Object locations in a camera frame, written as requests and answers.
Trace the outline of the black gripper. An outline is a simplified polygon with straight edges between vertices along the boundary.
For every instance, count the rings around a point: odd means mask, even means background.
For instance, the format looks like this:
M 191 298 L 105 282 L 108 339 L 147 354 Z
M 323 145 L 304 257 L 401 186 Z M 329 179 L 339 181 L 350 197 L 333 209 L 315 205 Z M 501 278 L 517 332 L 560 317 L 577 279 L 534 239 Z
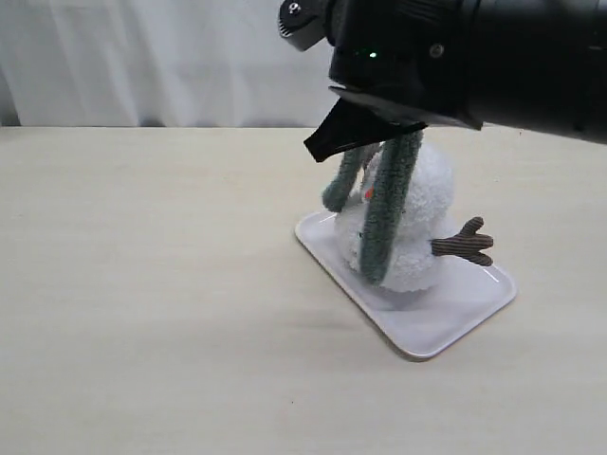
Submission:
M 313 159 L 396 137 L 402 125 L 480 129 L 469 107 L 478 9 L 476 1 L 336 2 L 329 77 L 343 100 L 303 141 Z

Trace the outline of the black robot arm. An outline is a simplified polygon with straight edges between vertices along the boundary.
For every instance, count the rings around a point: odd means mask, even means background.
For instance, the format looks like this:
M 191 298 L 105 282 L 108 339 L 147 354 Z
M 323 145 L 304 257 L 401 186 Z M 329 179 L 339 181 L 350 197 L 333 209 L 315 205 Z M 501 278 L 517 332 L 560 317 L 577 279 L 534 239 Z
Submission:
M 602 1 L 344 1 L 318 162 L 429 127 L 606 140 Z

